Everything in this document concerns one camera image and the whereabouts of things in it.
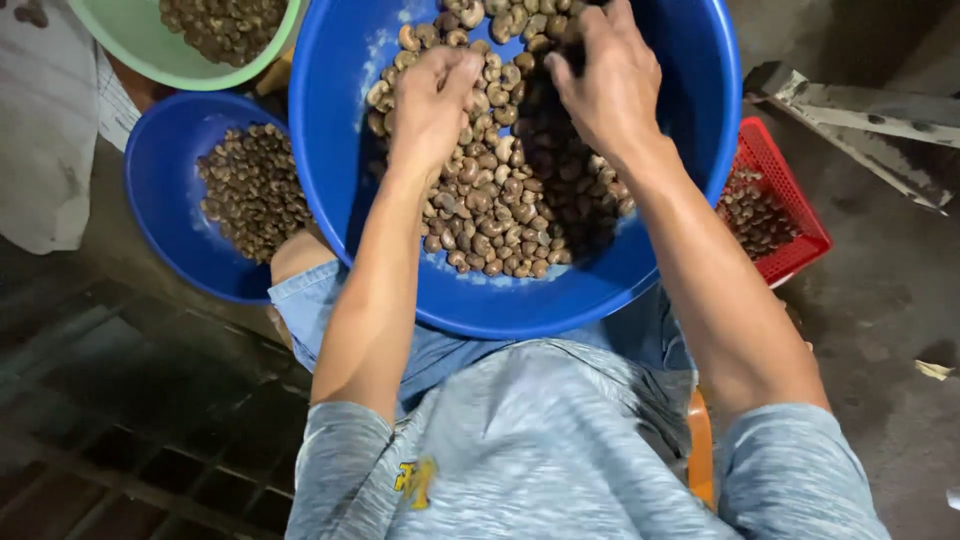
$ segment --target blue shorts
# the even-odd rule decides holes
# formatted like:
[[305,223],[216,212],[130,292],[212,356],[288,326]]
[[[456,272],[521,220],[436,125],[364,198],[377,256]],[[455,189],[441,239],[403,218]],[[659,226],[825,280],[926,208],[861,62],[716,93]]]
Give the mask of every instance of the blue shorts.
[[[270,289],[270,298],[293,339],[294,355],[311,373],[347,272],[347,267],[335,259]],[[670,302],[659,284],[601,321],[550,337],[613,351],[655,374],[694,369]],[[400,405],[412,410],[427,390],[451,374],[517,341],[464,337],[417,323],[400,384]]]

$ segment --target orange stool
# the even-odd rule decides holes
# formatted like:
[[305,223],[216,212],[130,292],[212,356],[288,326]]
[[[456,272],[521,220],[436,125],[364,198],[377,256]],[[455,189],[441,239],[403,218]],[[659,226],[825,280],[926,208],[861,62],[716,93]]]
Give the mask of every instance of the orange stool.
[[690,400],[690,411],[686,415],[693,439],[693,452],[686,464],[686,483],[690,491],[700,498],[707,507],[716,511],[713,501],[713,434],[707,405],[698,387]]

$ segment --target red crate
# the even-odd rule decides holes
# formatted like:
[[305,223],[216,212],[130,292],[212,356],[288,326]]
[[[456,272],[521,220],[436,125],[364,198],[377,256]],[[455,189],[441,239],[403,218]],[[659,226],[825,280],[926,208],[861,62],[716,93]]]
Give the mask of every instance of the red crate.
[[760,189],[770,189],[776,193],[783,207],[800,226],[801,234],[792,242],[755,262],[763,279],[775,287],[822,257],[833,247],[833,240],[797,186],[793,172],[770,137],[770,132],[755,116],[740,122],[739,147],[733,158],[733,168],[741,167],[763,173],[763,178],[757,181]]

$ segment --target forearm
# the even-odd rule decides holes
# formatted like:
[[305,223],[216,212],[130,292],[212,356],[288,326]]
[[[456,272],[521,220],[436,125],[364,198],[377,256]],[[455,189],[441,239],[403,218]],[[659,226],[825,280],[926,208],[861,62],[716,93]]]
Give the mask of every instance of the forearm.
[[387,172],[314,370],[311,402],[351,401],[393,423],[417,302],[422,180]]
[[813,354],[689,179],[673,142],[638,149],[618,168],[710,396],[730,414],[786,402],[828,409]]

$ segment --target gray t-shirt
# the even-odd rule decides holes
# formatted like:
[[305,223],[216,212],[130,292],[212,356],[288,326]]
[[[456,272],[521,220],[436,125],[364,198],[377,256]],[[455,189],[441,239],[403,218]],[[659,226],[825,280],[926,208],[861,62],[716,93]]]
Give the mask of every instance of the gray t-shirt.
[[360,405],[316,405],[286,537],[889,538],[839,425],[812,405],[734,423],[710,513],[664,464],[677,441],[650,444],[673,419],[635,375],[536,340],[450,377],[396,432]]

